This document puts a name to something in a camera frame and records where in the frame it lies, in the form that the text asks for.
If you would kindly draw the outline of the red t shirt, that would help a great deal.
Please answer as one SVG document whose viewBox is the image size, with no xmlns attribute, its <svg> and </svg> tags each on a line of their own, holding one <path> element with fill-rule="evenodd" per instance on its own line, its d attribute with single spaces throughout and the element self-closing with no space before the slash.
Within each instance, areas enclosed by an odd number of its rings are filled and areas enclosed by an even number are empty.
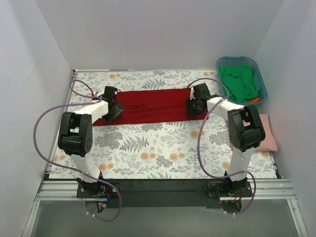
<svg viewBox="0 0 316 237">
<path fill-rule="evenodd" d="M 119 92 L 118 102 L 124 112 L 112 122 L 104 118 L 93 123 L 94 126 L 176 122 L 204 119 L 207 112 L 190 117 L 186 99 L 190 92 L 185 88 L 163 90 L 140 90 Z"/>
</svg>

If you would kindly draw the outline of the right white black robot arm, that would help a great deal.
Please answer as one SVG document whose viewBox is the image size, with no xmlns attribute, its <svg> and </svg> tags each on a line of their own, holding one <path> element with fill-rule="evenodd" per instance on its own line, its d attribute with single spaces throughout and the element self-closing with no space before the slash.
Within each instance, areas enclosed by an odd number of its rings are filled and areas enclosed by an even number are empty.
<svg viewBox="0 0 316 237">
<path fill-rule="evenodd" d="M 205 114 L 205 124 L 211 113 L 224 118 L 228 123 L 233 154 L 224 176 L 210 174 L 201 164 L 202 171 L 212 178 L 206 185 L 210 197 L 235 196 L 250 189 L 248 167 L 256 148 L 266 134 L 258 110 L 254 105 L 242 106 L 219 95 L 211 95 L 205 83 L 188 85 L 190 96 L 186 99 L 190 117 Z"/>
</svg>

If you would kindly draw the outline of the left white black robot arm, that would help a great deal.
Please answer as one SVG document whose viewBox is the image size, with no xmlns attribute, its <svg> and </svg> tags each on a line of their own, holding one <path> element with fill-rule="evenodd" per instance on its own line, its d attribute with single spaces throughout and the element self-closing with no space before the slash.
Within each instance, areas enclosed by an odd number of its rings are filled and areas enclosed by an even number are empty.
<svg viewBox="0 0 316 237">
<path fill-rule="evenodd" d="M 101 197 L 105 193 L 105 185 L 96 180 L 102 174 L 89 154 L 93 146 L 92 125 L 98 119 L 111 123 L 124 112 L 123 106 L 117 101 L 118 89 L 106 86 L 101 95 L 102 101 L 75 112 L 64 112 L 58 136 L 58 147 L 74 161 L 83 174 L 77 178 L 84 191 L 93 197 Z"/>
</svg>

